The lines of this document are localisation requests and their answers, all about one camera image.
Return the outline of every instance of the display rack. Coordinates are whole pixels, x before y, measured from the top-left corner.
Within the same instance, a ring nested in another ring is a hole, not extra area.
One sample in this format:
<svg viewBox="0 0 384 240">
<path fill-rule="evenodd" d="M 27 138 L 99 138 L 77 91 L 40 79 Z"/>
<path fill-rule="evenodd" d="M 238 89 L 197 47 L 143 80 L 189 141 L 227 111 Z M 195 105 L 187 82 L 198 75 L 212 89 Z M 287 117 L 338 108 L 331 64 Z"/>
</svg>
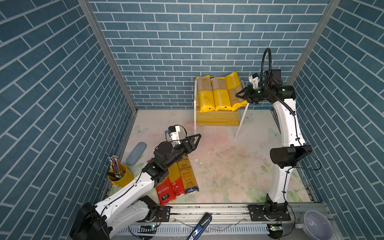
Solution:
<svg viewBox="0 0 384 240">
<path fill-rule="evenodd" d="M 195 94 L 194 94 L 194 126 L 195 126 L 195 134 L 196 134 L 196 126 L 230 126 L 230 127 L 238 127 L 235 139 L 239 134 L 240 127 L 243 124 L 243 120 L 245 117 L 245 113 L 247 112 L 248 105 L 245 106 L 245 110 L 240 119 L 240 113 L 237 110 L 235 111 L 226 111 L 226 110 L 218 110 L 211 111 L 206 113 L 200 112 L 200 104 L 197 96 L 197 81 L 195 80 Z"/>
</svg>

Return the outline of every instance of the blue brick wall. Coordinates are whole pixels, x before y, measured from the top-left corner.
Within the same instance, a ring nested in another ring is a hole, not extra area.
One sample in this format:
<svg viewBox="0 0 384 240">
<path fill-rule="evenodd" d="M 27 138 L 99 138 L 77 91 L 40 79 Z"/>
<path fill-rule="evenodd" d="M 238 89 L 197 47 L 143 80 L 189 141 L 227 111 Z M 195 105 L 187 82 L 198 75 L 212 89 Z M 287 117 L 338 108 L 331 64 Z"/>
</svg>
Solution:
<svg viewBox="0 0 384 240">
<path fill-rule="evenodd" d="M 196 77 L 246 83 L 266 47 L 286 80 L 328 0 L 90 2 L 136 105 L 191 108 Z"/>
<path fill-rule="evenodd" d="M 0 1 L 0 239 L 68 236 L 132 111 L 77 0 Z"/>
<path fill-rule="evenodd" d="M 384 1 L 342 0 L 295 82 L 324 166 L 306 174 L 345 239 L 383 239 L 383 11 Z"/>
</svg>

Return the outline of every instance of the pencil holder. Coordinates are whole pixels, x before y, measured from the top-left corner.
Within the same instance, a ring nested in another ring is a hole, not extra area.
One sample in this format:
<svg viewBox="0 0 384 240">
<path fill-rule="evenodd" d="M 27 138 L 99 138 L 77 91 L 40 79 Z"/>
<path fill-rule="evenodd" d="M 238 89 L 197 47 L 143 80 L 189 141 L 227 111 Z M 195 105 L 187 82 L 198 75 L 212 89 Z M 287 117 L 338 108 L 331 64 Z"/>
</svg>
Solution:
<svg viewBox="0 0 384 240">
<path fill-rule="evenodd" d="M 134 176 L 129 170 L 129 167 L 125 166 L 124 164 L 120 164 L 120 166 L 121 166 L 122 172 L 124 173 L 124 176 L 117 181 L 111 180 L 112 179 L 111 176 L 108 176 L 108 179 L 112 182 L 113 185 L 116 185 L 119 187 L 125 187 L 127 184 L 132 182 L 132 180 L 134 179 Z"/>
</svg>

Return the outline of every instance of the robotic arm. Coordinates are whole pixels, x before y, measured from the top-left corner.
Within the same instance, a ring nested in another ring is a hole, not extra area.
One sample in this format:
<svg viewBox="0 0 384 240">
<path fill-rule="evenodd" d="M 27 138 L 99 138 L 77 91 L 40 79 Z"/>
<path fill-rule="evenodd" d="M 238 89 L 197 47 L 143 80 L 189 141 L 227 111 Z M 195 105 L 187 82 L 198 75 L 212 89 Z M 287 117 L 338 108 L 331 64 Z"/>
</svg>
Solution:
<svg viewBox="0 0 384 240">
<path fill-rule="evenodd" d="M 269 69 L 263 72 L 267 53 Z M 267 100 L 273 104 L 277 113 L 281 130 L 281 147 L 270 150 L 271 160 L 275 164 L 275 175 L 264 204 L 265 217 L 275 220 L 288 212 L 285 187 L 288 186 L 292 174 L 289 169 L 295 167 L 298 161 L 310 154 L 312 147 L 305 144 L 300 131 L 296 116 L 295 90 L 292 85 L 283 85 L 281 70 L 272 70 L 271 63 L 271 50 L 267 48 L 262 59 L 260 78 L 257 73 L 250 76 L 251 85 L 245 87 L 236 96 L 255 104 Z"/>
<path fill-rule="evenodd" d="M 174 128 L 175 126 L 172 126 L 168 130 L 172 136 L 175 134 Z M 79 209 L 70 231 L 71 238 L 109 240 L 134 222 L 145 218 L 153 219 L 157 204 L 148 196 L 139 197 L 161 183 L 168 176 L 168 168 L 171 165 L 181 160 L 185 154 L 196 150 L 200 138 L 201 134 L 189 136 L 177 141 L 175 146 L 170 141 L 160 143 L 154 151 L 155 157 L 132 182 L 95 205 L 92 206 L 88 202 Z"/>
</svg>

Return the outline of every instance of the blue and black tube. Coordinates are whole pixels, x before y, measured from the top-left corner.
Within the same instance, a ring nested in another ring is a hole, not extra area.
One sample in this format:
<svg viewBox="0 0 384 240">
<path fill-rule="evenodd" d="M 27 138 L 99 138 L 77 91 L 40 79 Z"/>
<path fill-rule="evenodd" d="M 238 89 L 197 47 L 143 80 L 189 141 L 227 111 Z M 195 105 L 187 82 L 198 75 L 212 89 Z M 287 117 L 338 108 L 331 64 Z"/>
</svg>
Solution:
<svg viewBox="0 0 384 240">
<path fill-rule="evenodd" d="M 211 221 L 212 221 L 212 215 L 210 213 L 204 214 L 203 218 L 201 218 L 201 220 L 196 225 L 195 229 L 193 229 L 192 233 L 189 235 L 187 240 L 198 239 Z"/>
</svg>

